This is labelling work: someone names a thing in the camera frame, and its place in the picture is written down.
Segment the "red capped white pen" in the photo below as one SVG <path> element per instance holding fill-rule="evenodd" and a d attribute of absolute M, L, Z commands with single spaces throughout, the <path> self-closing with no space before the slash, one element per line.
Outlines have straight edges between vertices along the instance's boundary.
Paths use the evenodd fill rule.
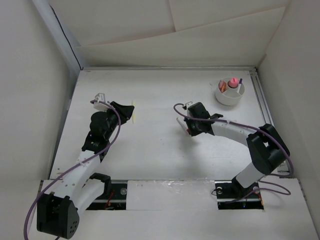
<path fill-rule="evenodd" d="M 178 124 L 182 128 L 183 132 L 186 133 L 187 135 L 189 135 L 189 129 L 188 129 L 187 125 L 185 124 L 185 122 L 181 121 L 181 119 L 179 117 L 176 118 L 176 121 L 178 122 Z"/>

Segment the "pink capped glue bottle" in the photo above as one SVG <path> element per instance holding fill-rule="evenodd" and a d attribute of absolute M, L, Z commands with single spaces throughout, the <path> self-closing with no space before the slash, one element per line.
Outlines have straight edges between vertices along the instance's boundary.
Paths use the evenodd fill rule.
<path fill-rule="evenodd" d="M 236 89 L 239 85 L 239 80 L 237 78 L 233 77 L 228 81 L 227 84 L 230 88 Z"/>

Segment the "purple capped white pen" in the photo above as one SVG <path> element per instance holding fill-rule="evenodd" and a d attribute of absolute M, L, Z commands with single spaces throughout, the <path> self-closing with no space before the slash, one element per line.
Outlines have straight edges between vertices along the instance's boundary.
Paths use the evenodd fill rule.
<path fill-rule="evenodd" d="M 241 93 L 242 82 L 243 82 L 243 79 L 240 78 L 239 83 L 238 83 L 238 87 L 237 87 L 237 91 L 236 91 L 241 96 L 242 96 L 242 93 Z"/>

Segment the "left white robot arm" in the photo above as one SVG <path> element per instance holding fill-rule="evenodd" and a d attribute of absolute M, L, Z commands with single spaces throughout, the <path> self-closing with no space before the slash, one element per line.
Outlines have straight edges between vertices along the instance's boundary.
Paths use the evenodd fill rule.
<path fill-rule="evenodd" d="M 98 197 L 107 198 L 112 191 L 111 178 L 96 173 L 118 138 L 121 126 L 131 119 L 135 107 L 92 100 L 97 109 L 91 118 L 75 166 L 63 172 L 39 195 L 36 206 L 36 229 L 57 238 L 70 239 L 75 234 L 81 214 Z"/>

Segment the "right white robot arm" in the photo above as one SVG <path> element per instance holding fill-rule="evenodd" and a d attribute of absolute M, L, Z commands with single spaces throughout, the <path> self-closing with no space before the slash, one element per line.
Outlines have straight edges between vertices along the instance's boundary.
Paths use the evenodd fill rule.
<path fill-rule="evenodd" d="M 183 120 L 190 136 L 210 134 L 248 148 L 251 162 L 231 180 L 231 202 L 238 202 L 258 192 L 258 181 L 265 176 L 272 176 L 283 162 L 291 161 L 289 149 L 271 124 L 254 127 L 229 121 L 219 113 L 209 114 L 201 102 L 187 102 L 182 109 L 186 111 Z"/>

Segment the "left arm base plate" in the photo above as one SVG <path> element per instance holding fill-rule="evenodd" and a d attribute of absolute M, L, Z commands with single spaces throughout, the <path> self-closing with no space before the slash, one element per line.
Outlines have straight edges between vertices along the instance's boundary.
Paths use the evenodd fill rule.
<path fill-rule="evenodd" d="M 128 182 L 113 181 L 109 195 L 99 196 L 94 200 L 87 210 L 91 211 L 122 211 L 126 210 Z"/>

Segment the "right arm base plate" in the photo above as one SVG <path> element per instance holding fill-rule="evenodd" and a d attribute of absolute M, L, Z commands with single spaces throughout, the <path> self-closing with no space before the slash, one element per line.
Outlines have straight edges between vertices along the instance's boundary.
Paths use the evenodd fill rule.
<path fill-rule="evenodd" d="M 214 182 L 211 194 L 216 197 L 219 210 L 263 210 L 264 204 L 257 189 L 257 182 L 249 188 L 237 188 L 229 180 L 219 180 Z"/>

